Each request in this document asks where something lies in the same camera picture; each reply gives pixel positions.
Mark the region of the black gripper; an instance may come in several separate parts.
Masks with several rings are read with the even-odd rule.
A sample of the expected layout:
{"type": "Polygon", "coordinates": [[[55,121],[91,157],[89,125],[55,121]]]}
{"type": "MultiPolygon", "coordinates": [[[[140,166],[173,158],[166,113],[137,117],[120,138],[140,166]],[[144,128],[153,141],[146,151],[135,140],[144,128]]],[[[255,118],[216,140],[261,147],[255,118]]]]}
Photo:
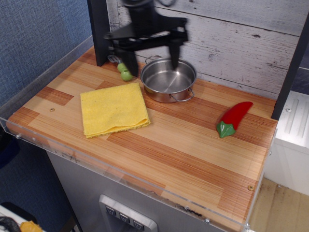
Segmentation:
{"type": "Polygon", "coordinates": [[[168,46],[173,69],[177,69],[180,47],[188,41],[186,18],[159,14],[153,0],[124,0],[131,22],[104,38],[112,41],[123,63],[133,76],[138,76],[139,66],[134,51],[168,46]]]}

